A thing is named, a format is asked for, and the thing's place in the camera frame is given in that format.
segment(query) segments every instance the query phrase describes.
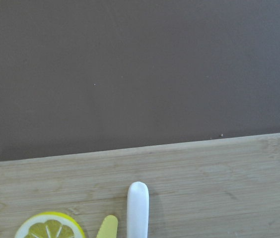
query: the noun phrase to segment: white handle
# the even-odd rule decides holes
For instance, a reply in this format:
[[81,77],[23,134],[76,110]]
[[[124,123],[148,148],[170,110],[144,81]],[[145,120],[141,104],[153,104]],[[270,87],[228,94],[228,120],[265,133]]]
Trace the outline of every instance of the white handle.
[[143,182],[130,185],[127,199],[127,238],[147,238],[149,192]]

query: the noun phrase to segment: lemon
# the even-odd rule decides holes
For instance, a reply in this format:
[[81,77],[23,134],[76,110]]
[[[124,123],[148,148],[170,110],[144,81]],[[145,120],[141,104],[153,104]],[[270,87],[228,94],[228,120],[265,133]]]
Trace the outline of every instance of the lemon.
[[79,224],[60,212],[43,212],[29,218],[14,238],[85,238]]

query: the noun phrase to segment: wood grain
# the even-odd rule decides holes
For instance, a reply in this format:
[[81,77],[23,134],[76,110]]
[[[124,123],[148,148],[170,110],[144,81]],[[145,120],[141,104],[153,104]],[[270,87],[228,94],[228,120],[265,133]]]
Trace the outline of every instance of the wood grain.
[[42,211],[126,237],[128,186],[150,191],[149,238],[280,238],[280,134],[0,162],[0,238]]

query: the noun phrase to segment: gray surface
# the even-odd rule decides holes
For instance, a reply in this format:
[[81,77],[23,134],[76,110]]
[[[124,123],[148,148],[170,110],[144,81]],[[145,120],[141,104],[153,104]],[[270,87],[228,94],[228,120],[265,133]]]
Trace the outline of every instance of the gray surface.
[[0,161],[280,132],[280,1],[0,1]]

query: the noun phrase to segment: white lemon pith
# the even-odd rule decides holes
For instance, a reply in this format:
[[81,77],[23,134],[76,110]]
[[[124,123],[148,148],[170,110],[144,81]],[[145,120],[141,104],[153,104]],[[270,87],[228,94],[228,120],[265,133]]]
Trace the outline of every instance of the white lemon pith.
[[29,218],[14,238],[85,238],[79,224],[60,212],[44,212]]

